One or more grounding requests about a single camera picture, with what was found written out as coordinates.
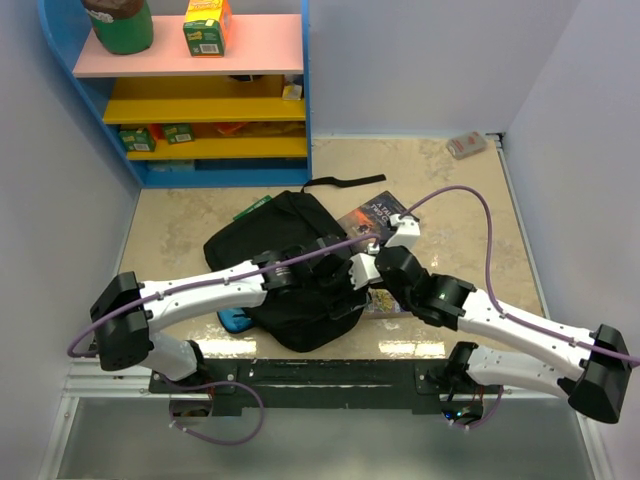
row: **pink shelf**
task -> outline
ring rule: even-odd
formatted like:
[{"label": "pink shelf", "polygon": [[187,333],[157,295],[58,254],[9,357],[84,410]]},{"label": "pink shelf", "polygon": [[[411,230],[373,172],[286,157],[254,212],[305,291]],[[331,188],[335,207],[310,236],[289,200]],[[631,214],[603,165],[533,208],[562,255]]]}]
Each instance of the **pink shelf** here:
[{"label": "pink shelf", "polygon": [[135,55],[110,54],[91,32],[73,74],[86,78],[303,73],[300,15],[234,15],[227,53],[221,58],[191,57],[183,23],[183,15],[153,17],[153,45]]}]

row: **white wall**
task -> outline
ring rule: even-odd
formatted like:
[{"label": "white wall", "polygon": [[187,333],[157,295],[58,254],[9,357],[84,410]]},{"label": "white wall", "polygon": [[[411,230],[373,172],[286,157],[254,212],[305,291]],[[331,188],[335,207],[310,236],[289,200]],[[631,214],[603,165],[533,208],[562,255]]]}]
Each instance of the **white wall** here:
[{"label": "white wall", "polygon": [[40,32],[35,0],[3,2],[0,465],[16,480],[37,475],[66,345],[113,274],[137,197]]},{"label": "white wall", "polygon": [[[553,317],[613,325],[640,354],[640,2],[583,0],[507,131],[508,165]],[[640,374],[602,427],[638,478]]]},{"label": "white wall", "polygon": [[[506,130],[579,0],[309,0],[314,134]],[[187,0],[150,0],[156,14]],[[233,0],[236,13],[299,0]]]}]

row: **black strap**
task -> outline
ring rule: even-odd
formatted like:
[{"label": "black strap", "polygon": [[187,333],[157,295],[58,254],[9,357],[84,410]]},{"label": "black strap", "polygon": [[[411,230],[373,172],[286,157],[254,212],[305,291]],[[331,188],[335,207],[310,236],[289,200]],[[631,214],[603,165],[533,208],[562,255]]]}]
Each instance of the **black strap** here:
[{"label": "black strap", "polygon": [[321,177],[309,180],[304,184],[302,193],[307,187],[313,187],[315,185],[333,185],[338,188],[359,187],[360,185],[369,185],[370,183],[384,182],[387,179],[384,175],[373,175],[372,177],[354,178],[353,180],[338,180],[336,177]]}]

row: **blue shelf unit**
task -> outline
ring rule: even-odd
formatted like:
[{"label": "blue shelf unit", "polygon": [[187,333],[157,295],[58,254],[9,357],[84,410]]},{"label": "blue shelf unit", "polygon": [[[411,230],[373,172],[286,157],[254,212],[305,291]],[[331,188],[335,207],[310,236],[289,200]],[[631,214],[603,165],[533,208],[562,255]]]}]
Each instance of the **blue shelf unit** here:
[{"label": "blue shelf unit", "polygon": [[142,188],[268,187],[303,185],[312,177],[311,84],[309,69],[309,5],[302,0],[302,38],[307,128],[307,157],[284,159],[223,159],[196,162],[193,171],[155,171],[147,162],[130,161],[118,136],[117,125],[103,116],[115,78],[76,78],[73,69],[91,31],[80,0],[38,0],[40,22],[47,43],[71,84],[84,100],[114,148],[114,154]]}]

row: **yellow shelf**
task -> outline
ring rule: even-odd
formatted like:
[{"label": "yellow shelf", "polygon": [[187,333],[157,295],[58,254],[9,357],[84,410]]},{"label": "yellow shelf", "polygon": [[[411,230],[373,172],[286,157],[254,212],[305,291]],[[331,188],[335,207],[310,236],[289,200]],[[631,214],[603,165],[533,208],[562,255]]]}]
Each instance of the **yellow shelf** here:
[{"label": "yellow shelf", "polygon": [[304,121],[304,100],[282,100],[282,82],[280,75],[255,82],[220,76],[119,78],[104,122]]},{"label": "yellow shelf", "polygon": [[194,142],[169,145],[159,140],[154,152],[129,152],[131,161],[219,158],[291,158],[307,156],[304,130],[268,137],[223,137],[207,125],[194,125]]}]

